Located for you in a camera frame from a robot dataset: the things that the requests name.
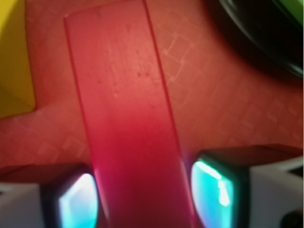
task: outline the red plastic strip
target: red plastic strip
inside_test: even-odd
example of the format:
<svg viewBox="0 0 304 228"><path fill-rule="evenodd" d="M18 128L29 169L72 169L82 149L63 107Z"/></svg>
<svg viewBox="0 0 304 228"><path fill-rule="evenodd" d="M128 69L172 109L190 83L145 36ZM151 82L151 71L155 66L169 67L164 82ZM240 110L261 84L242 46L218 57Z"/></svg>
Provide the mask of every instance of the red plastic strip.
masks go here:
<svg viewBox="0 0 304 228"><path fill-rule="evenodd" d="M146 3L65 19L70 55L111 227L192 227L193 206Z"/></svg>

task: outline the red surface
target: red surface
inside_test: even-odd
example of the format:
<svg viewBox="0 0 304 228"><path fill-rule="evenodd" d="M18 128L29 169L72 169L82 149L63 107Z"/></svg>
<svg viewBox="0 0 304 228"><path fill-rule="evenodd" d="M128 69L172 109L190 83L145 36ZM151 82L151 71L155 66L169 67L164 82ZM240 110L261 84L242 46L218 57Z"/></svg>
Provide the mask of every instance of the red surface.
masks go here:
<svg viewBox="0 0 304 228"><path fill-rule="evenodd" d="M66 14L114 0L26 0L37 110L0 119L0 166L90 163ZM202 0L147 0L182 153L281 143L303 148L303 81L266 75L218 32Z"/></svg>
<svg viewBox="0 0 304 228"><path fill-rule="evenodd" d="M193 205L144 1L66 18L96 181L111 227L192 227Z"/></svg>

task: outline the cyan light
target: cyan light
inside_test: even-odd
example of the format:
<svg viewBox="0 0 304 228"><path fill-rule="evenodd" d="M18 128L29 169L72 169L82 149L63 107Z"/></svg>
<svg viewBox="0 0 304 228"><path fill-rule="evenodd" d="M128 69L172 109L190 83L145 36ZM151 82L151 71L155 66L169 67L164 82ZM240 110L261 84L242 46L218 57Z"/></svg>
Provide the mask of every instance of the cyan light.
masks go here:
<svg viewBox="0 0 304 228"><path fill-rule="evenodd" d="M83 174L59 198L63 228L93 228L98 218L98 193L92 175Z"/></svg>
<svg viewBox="0 0 304 228"><path fill-rule="evenodd" d="M192 166L191 187L195 208L206 228L233 227L233 183L203 161Z"/></svg>

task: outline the textured red mat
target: textured red mat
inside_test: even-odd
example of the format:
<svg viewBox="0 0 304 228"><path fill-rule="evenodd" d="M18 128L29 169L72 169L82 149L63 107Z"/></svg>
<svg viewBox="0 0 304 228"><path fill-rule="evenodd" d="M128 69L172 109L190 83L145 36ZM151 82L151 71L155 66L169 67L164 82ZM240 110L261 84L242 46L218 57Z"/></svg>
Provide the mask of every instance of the textured red mat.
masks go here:
<svg viewBox="0 0 304 228"><path fill-rule="evenodd" d="M0 166L90 162L63 17L111 0L27 0L37 110L0 120ZM200 0L147 0L179 140L199 149L303 147L303 86L269 77L224 40Z"/></svg>

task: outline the green rim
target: green rim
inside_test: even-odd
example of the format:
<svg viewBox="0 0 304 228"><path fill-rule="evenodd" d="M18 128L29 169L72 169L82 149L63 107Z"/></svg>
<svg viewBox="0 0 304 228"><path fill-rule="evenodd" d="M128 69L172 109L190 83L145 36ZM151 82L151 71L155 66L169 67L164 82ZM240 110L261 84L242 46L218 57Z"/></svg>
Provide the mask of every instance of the green rim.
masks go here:
<svg viewBox="0 0 304 228"><path fill-rule="evenodd" d="M277 0L303 27L303 0Z"/></svg>

